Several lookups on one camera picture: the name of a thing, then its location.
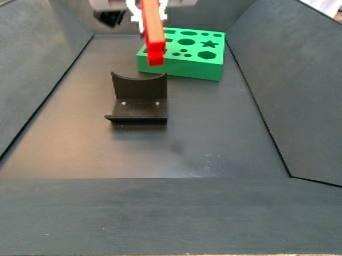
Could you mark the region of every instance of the shape sorter hole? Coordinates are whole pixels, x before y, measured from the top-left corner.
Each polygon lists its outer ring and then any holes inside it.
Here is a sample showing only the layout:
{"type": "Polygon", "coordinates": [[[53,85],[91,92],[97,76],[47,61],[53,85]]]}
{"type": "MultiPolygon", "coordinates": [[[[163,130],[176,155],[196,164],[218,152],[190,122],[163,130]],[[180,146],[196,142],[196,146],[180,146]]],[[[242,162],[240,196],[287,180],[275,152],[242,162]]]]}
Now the shape sorter hole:
{"type": "Polygon", "coordinates": [[[216,54],[210,51],[199,52],[198,57],[204,59],[204,60],[211,60],[216,58],[216,54]]]}
{"type": "Polygon", "coordinates": [[[178,43],[182,45],[192,45],[195,44],[195,41],[192,39],[180,39],[178,40],[178,43]]]}
{"type": "Polygon", "coordinates": [[[195,36],[198,33],[195,31],[182,31],[180,34],[186,36],[195,36]]]}
{"type": "Polygon", "coordinates": [[[164,29],[164,33],[166,33],[166,34],[175,34],[175,33],[176,33],[176,31],[175,31],[175,30],[172,30],[172,29],[164,29]]]}

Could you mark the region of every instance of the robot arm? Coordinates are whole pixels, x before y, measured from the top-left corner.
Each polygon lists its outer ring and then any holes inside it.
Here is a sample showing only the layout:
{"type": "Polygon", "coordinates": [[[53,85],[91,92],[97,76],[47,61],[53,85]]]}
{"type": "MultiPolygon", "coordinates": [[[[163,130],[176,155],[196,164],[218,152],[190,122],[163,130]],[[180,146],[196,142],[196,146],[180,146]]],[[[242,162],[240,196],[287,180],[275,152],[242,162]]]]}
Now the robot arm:
{"type": "Polygon", "coordinates": [[[119,11],[129,9],[131,21],[139,23],[144,34],[148,62],[151,66],[163,64],[166,39],[162,21],[167,19],[167,6],[191,6],[198,0],[89,0],[96,11],[119,11]]]}

